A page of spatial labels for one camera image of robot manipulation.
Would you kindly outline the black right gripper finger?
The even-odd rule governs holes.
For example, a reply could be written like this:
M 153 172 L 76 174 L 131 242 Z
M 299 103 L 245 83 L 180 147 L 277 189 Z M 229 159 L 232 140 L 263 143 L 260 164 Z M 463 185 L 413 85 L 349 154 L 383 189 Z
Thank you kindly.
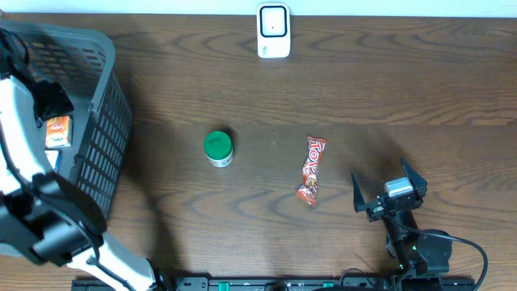
M 351 180 L 353 185 L 353 204 L 354 204 L 354 210 L 358 212 L 363 212 L 365 210 L 365 201 L 363 194 L 360 190 L 358 181 L 353 173 L 351 173 Z
M 420 197 L 424 197 L 427 194 L 427 181 L 413 169 L 404 157 L 401 157 L 401 164 L 406 178 L 412 184 L 414 191 Z

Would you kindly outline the red Top candy bar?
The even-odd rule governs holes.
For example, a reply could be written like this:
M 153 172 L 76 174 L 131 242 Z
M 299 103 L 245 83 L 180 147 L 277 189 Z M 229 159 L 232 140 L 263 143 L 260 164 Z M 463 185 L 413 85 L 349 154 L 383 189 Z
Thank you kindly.
M 317 203 L 318 181 L 323 152 L 328 141 L 325 138 L 308 135 L 307 158 L 302 167 L 303 183 L 297 189 L 296 195 L 311 206 Z

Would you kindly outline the green lid white jar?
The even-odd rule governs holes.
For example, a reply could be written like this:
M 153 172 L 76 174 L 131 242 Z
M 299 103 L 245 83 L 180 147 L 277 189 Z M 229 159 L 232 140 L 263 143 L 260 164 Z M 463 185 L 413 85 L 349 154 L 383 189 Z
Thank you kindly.
M 204 140 L 204 152 L 215 167 L 227 167 L 233 161 L 233 143 L 222 131 L 213 131 Z

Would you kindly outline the white blue medicine box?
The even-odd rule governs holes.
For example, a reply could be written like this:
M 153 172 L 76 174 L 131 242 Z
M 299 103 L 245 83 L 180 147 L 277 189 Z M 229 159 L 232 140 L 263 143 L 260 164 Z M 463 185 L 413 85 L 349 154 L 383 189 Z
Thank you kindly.
M 60 150 L 46 150 L 47 159 L 55 172 L 59 171 L 62 153 Z

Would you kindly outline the orange small carton box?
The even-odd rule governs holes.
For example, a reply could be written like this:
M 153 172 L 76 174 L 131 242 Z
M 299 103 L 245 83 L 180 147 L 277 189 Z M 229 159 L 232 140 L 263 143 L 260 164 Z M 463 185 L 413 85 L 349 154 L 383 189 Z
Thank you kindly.
M 73 118 L 58 116 L 46 121 L 45 146 L 62 148 L 72 145 Z

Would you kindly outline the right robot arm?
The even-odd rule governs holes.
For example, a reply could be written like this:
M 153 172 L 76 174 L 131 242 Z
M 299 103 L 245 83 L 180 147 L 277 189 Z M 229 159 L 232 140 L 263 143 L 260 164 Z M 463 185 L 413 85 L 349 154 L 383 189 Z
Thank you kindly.
M 452 242 L 441 230 L 420 230 L 412 211 L 423 204 L 427 181 L 401 159 L 405 176 L 385 184 L 376 200 L 365 202 L 356 177 L 352 176 L 354 209 L 365 212 L 370 222 L 383 221 L 387 249 L 397 259 L 400 272 L 389 278 L 392 290 L 414 287 L 441 290 L 440 276 L 449 271 Z

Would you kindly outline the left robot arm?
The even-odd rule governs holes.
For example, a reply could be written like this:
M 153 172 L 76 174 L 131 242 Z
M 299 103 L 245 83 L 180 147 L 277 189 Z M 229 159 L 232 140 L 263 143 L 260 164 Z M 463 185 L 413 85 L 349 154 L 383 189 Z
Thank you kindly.
M 1 194 L 1 241 L 34 264 L 50 262 L 90 273 L 115 290 L 174 290 L 149 259 L 107 232 L 101 208 L 59 175 L 44 152 L 39 127 L 74 106 L 57 82 L 37 81 L 29 51 L 1 30 L 1 151 L 19 186 Z

